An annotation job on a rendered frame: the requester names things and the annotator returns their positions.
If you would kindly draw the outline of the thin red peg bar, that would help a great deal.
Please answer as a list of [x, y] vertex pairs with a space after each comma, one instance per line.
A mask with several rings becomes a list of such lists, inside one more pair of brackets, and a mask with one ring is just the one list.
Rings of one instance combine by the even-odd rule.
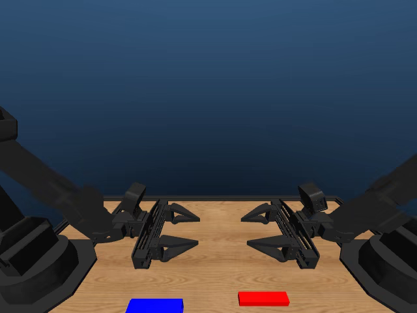
[[285, 291], [239, 291], [240, 306], [289, 306]]

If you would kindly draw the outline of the blue hollow socket block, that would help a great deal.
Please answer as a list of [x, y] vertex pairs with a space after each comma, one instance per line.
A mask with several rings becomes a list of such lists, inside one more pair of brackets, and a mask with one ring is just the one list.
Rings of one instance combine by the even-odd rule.
[[183, 313], [183, 299], [131, 299], [125, 313]]

